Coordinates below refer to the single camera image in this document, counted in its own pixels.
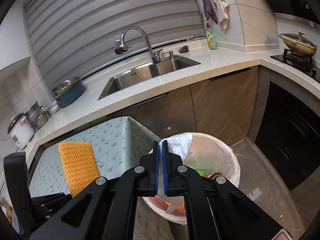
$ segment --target window blind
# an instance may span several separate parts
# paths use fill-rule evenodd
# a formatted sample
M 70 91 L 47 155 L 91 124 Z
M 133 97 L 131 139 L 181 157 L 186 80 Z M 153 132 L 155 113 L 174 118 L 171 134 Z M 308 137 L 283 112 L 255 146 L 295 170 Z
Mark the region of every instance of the window blind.
M 141 27 L 151 45 L 204 35 L 196 0 L 30 0 L 25 16 L 50 88 L 119 58 L 114 43 L 128 26 Z M 126 41 L 130 52 L 147 47 L 137 31 Z

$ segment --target faucet spout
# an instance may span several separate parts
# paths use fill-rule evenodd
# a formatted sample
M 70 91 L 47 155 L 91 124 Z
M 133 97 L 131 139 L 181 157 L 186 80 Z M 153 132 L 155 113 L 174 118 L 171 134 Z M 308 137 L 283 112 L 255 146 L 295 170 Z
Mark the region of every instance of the faucet spout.
M 120 40 L 116 41 L 115 53 L 120 55 L 128 50 L 129 47 L 125 44 L 124 37 L 125 37 L 126 33 L 130 30 L 137 30 L 137 31 L 141 32 L 141 34 L 143 35 L 143 37 L 146 40 L 146 43 L 147 43 L 149 52 L 151 54 L 153 63 L 155 63 L 155 64 L 160 63 L 160 51 L 153 52 L 148 35 L 146 34 L 146 32 L 144 30 L 142 30 L 140 27 L 137 27 L 137 26 L 130 26 L 122 32 Z

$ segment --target blue bowl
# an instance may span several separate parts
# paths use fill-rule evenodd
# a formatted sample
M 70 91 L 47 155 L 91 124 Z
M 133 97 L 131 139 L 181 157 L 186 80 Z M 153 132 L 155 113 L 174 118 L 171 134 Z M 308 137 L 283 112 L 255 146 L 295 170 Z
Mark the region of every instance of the blue bowl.
M 79 80 L 61 95 L 56 96 L 54 99 L 57 100 L 60 106 L 66 107 L 75 102 L 83 94 L 83 92 L 83 86 L 81 80 Z

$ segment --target sink basin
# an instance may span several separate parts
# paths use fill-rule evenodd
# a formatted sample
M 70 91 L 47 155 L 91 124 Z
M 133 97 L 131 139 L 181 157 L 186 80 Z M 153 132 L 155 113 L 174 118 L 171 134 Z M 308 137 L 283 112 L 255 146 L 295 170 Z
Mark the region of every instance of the sink basin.
M 111 77 L 98 100 L 151 78 L 199 64 L 199 62 L 192 59 L 180 55 L 174 55 L 173 59 L 170 59 L 169 57 L 164 58 L 159 64 L 150 62 L 141 66 L 133 67 Z

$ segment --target dish soap bottle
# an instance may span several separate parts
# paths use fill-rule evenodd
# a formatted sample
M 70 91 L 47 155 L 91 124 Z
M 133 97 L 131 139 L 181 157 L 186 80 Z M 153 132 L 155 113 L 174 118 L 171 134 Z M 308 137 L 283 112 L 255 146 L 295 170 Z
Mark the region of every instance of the dish soap bottle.
M 217 42 L 214 38 L 213 30 L 210 28 L 209 23 L 207 23 L 207 28 L 205 29 L 205 36 L 207 38 L 208 49 L 216 49 Z

